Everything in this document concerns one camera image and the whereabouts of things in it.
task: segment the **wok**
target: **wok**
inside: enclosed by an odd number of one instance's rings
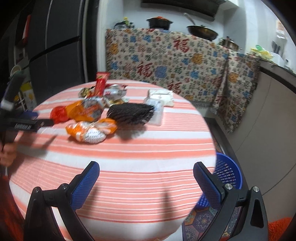
[[[185,12],[184,16],[194,24],[191,26],[187,26],[188,32],[190,34],[192,34],[196,37],[210,40],[210,41],[217,38],[218,34],[215,31],[213,31],[209,28],[206,28],[204,25],[196,26],[195,22],[193,21],[193,19],[190,17],[190,15],[188,13]]]

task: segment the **black bristle object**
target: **black bristle object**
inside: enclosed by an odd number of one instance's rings
[[[107,112],[107,117],[121,125],[145,125],[153,114],[152,105],[123,103],[112,105]]]

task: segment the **laundry basket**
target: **laundry basket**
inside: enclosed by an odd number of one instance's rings
[[[217,175],[223,183],[230,183],[236,189],[242,188],[242,173],[237,164],[230,157],[217,153],[214,174]],[[195,205],[195,208],[208,207],[209,205],[209,201],[203,194]]]

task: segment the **striped tablecloth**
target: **striped tablecloth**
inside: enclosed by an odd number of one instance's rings
[[[130,102],[142,103],[148,89],[160,87],[132,80],[125,83]],[[40,118],[55,106],[78,100],[86,83],[64,90],[39,105]],[[90,161],[100,165],[100,176],[83,207],[81,221],[95,240],[163,240],[174,233],[195,206],[202,192],[193,165],[202,161],[214,171],[216,154],[210,131],[201,114],[174,94],[175,106],[165,107],[161,126],[119,129],[96,145],[73,141],[65,126],[41,128],[37,134],[19,133],[18,156],[11,168],[10,188],[25,216],[32,189],[55,189],[69,183]],[[53,208],[64,237],[72,240],[57,208]]]

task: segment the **pan handle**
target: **pan handle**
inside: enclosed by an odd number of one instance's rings
[[[193,18],[188,14],[188,13],[184,13],[184,16],[190,21],[190,22],[192,22],[193,23],[193,25],[196,25],[195,24],[195,22],[194,22],[194,20],[193,20]]]

